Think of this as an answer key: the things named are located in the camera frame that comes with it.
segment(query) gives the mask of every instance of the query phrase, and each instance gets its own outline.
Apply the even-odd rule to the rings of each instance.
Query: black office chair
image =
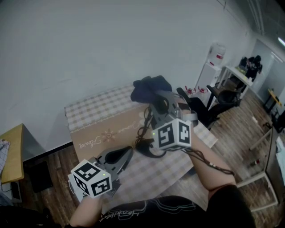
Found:
[[[207,89],[211,92],[207,107],[199,98],[189,98],[182,88],[177,88],[177,93],[184,97],[190,109],[197,113],[198,119],[210,130],[215,121],[219,119],[219,114],[240,105],[240,92],[223,90],[218,94],[209,85]],[[217,98],[218,104],[209,110],[214,97]]]
[[[267,126],[268,128],[274,127],[278,133],[282,132],[285,128],[285,111],[276,118],[278,111],[273,115],[271,115],[272,126],[267,122],[263,126]]]

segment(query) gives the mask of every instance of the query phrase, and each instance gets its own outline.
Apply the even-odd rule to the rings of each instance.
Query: checkered tablecloth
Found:
[[[79,131],[94,121],[138,106],[138,103],[130,99],[133,89],[133,85],[118,87],[66,106],[65,115],[70,132]],[[200,122],[194,132],[209,147],[217,141]],[[148,158],[135,152],[127,169],[120,174],[122,185],[119,190],[113,197],[103,196],[103,213],[122,203],[158,196],[192,167],[189,156],[180,151],[166,153],[160,159]]]

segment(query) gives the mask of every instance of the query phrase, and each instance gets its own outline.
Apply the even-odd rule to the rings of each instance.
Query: wooden floor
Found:
[[[231,82],[226,85],[226,87],[231,86],[233,86]],[[235,171],[237,182],[262,170],[269,142],[263,142],[254,151],[249,151],[248,148],[266,133],[268,129],[262,125],[268,120],[270,118],[264,111],[262,103],[251,91],[248,91],[240,106],[221,114],[220,120],[212,127],[211,132],[219,139],[213,150],[222,156]],[[250,167],[250,163],[258,158],[262,161],[261,164]],[[25,174],[25,178],[20,181],[23,203],[19,206],[38,211],[48,207],[54,220],[64,226],[68,224],[69,218],[78,205],[67,182],[70,170],[78,164],[74,147],[68,147],[36,161],[28,161],[25,166],[30,167],[42,161],[48,163],[53,187],[40,193],[33,193],[29,176]],[[264,180],[256,181],[240,190],[250,208],[261,206],[272,200],[272,195]],[[184,196],[196,202],[203,209],[207,208],[208,192],[196,174],[186,174],[161,195]],[[281,204],[254,212],[253,217],[257,227],[272,228],[278,223],[283,213],[283,204]]]

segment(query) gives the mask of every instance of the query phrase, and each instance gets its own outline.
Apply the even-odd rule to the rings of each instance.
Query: table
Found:
[[[20,124],[0,136],[0,138],[10,142],[7,160],[1,176],[2,184],[24,178],[22,159],[23,132],[24,125]]]
[[[66,106],[65,115],[71,134],[102,118],[140,105],[130,99],[133,89],[132,84],[121,86]],[[199,123],[194,131],[209,147],[217,141],[202,123]],[[155,198],[192,167],[189,156],[182,152],[166,153],[161,159],[148,158],[135,152],[127,169],[120,174],[122,185],[119,190],[113,198],[107,194],[103,195],[102,212],[119,204]]]
[[[269,92],[269,97],[268,97],[267,101],[265,102],[265,104],[263,105],[263,107],[265,108],[267,113],[270,113],[270,111],[272,110],[272,108],[276,104],[278,104],[280,107],[282,107],[282,104],[281,104],[281,102],[279,100],[277,100],[276,95],[274,94],[274,92],[271,89],[268,89],[268,92]],[[274,101],[273,101],[272,105],[269,108],[266,108],[266,104],[268,103],[270,98],[273,98]]]
[[[232,66],[225,66],[224,73],[221,74],[221,76],[220,76],[221,78],[220,78],[220,82],[219,82],[217,88],[218,89],[220,88],[223,81],[224,81],[223,86],[225,86],[225,84],[226,84],[227,80],[229,79],[229,77],[231,76],[231,74],[235,75],[238,79],[240,79],[246,85],[245,90],[240,95],[240,99],[242,99],[244,97],[244,95],[246,94],[248,87],[253,85],[253,82],[251,80],[249,80],[244,74],[242,74],[240,71],[238,71],[236,68],[234,68]]]
[[[256,212],[259,210],[263,210],[272,206],[275,206],[279,204],[280,202],[283,202],[283,192],[284,192],[284,185],[283,185],[283,179],[282,175],[279,169],[278,161],[276,158],[276,140],[278,137],[278,133],[274,127],[272,127],[264,136],[261,137],[254,145],[250,147],[250,150],[253,150],[257,145],[259,145],[267,136],[270,135],[270,146],[269,146],[269,154],[267,156],[266,165],[262,172],[259,174],[244,180],[237,184],[237,187],[245,186],[249,183],[252,183],[258,179],[265,178],[269,188],[272,191],[274,202],[267,204],[265,206],[252,209],[252,212]]]

